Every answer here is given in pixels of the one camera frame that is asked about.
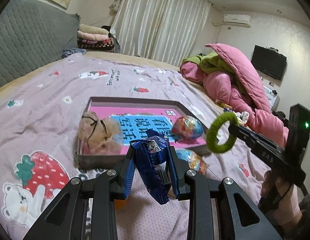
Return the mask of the person's right hand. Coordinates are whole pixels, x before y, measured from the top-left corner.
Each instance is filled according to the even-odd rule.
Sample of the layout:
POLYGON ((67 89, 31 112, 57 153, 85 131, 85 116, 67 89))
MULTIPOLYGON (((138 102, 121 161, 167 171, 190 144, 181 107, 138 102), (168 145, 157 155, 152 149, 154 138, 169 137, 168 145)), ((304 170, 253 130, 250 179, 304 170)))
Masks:
POLYGON ((297 197, 297 187, 281 177, 275 180, 277 192, 280 195, 280 201, 277 209, 270 212, 270 219, 275 225, 282 228, 292 229, 302 218, 302 212, 299 207, 297 197))

